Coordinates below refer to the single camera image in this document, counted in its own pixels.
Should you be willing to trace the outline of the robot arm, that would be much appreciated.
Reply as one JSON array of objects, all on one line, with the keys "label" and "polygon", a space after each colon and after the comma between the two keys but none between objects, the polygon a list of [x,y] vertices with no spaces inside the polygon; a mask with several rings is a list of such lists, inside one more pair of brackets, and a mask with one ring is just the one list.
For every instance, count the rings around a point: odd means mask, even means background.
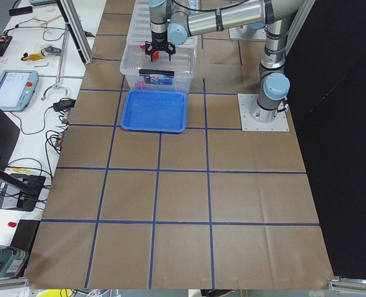
[{"label": "robot arm", "polygon": [[244,25],[263,23],[266,44],[260,61],[260,91],[250,106],[254,120],[268,123],[278,114],[279,104],[289,92],[284,76],[285,49],[292,16],[302,1],[242,1],[214,9],[195,9],[189,1],[149,1],[151,41],[145,53],[164,51],[172,56],[176,46],[189,37]]}]

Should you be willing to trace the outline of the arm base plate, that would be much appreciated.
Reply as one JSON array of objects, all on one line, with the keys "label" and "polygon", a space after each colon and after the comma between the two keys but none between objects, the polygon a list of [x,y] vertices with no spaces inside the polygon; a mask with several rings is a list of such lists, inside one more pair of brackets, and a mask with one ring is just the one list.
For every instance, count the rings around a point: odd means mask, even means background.
[{"label": "arm base plate", "polygon": [[252,30],[250,27],[236,27],[229,29],[229,37],[231,40],[245,40],[245,41],[265,41],[265,28]]},{"label": "arm base plate", "polygon": [[289,132],[283,103],[280,103],[275,110],[268,111],[258,105],[257,97],[258,94],[237,94],[242,131]]}]

